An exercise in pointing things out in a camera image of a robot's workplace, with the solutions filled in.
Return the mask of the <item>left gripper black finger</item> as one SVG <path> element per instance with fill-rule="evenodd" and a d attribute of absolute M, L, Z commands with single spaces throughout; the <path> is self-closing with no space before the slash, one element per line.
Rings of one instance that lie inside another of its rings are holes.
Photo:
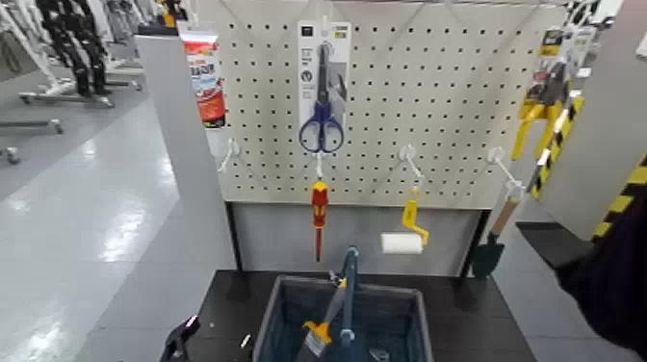
<path fill-rule="evenodd" d="M 160 362 L 190 362 L 188 342 L 200 329 L 198 315 L 192 315 L 176 326 L 167 336 Z"/>

